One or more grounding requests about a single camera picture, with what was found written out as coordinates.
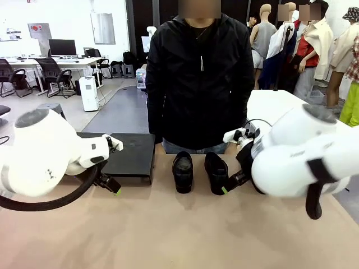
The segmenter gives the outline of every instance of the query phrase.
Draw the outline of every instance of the patterned hat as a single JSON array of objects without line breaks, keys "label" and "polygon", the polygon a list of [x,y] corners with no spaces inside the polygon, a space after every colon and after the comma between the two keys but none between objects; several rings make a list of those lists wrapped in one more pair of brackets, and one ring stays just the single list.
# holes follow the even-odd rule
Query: patterned hat
[{"label": "patterned hat", "polygon": [[345,14],[343,16],[343,19],[359,22],[359,8],[358,7],[350,7],[348,9],[347,14]]}]

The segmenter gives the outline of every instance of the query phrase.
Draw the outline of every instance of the person's hand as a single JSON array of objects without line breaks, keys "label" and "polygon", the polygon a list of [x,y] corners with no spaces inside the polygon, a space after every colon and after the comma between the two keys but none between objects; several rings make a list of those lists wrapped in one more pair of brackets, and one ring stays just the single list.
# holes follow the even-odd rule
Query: person's hand
[{"label": "person's hand", "polygon": [[299,64],[299,69],[298,69],[299,73],[302,73],[304,71],[305,65],[307,65],[307,60],[303,59]]},{"label": "person's hand", "polygon": [[155,146],[155,154],[160,154],[160,155],[166,154],[166,152],[165,152],[165,150],[164,150],[164,148],[162,146],[162,143],[156,144],[156,146]]},{"label": "person's hand", "polygon": [[237,155],[238,154],[237,144],[229,143],[229,145],[228,145],[227,149],[225,150],[224,154],[226,154],[226,155]]}]

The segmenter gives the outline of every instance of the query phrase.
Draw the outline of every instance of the brown tabletop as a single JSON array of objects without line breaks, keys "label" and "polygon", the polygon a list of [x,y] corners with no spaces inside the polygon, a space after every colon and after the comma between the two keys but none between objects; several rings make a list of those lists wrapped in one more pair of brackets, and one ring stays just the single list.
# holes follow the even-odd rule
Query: brown tabletop
[{"label": "brown tabletop", "polygon": [[[193,156],[193,191],[178,194],[173,158],[157,156],[153,185],[123,187],[119,197],[92,187],[53,211],[2,209],[0,268],[357,268],[358,226],[332,196],[322,198],[317,221],[306,215],[304,199],[262,196],[250,183],[215,196],[201,155]],[[230,174],[238,171],[233,156],[223,159]],[[76,184],[66,178],[36,200]]]}]

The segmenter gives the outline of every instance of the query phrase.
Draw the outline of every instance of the beige coat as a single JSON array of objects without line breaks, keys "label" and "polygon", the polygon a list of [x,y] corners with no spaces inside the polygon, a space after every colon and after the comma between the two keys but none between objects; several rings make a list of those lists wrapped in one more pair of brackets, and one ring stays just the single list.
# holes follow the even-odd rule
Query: beige coat
[{"label": "beige coat", "polygon": [[326,76],[326,69],[329,64],[329,48],[333,42],[333,32],[326,19],[324,18],[313,25],[309,25],[304,38],[313,46],[315,52],[319,55],[319,63],[315,70],[314,78],[323,80]]},{"label": "beige coat", "polygon": [[353,61],[351,48],[357,35],[359,35],[359,22],[352,24],[335,42],[335,51],[330,62],[335,71],[345,73]]}]

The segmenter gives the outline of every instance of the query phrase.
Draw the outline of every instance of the jacket zipper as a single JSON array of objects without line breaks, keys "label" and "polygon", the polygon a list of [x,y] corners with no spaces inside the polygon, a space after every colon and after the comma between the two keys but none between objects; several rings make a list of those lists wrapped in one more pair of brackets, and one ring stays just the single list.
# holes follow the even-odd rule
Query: jacket zipper
[{"label": "jacket zipper", "polygon": [[204,71],[204,66],[203,66],[203,57],[201,56],[201,71]]}]

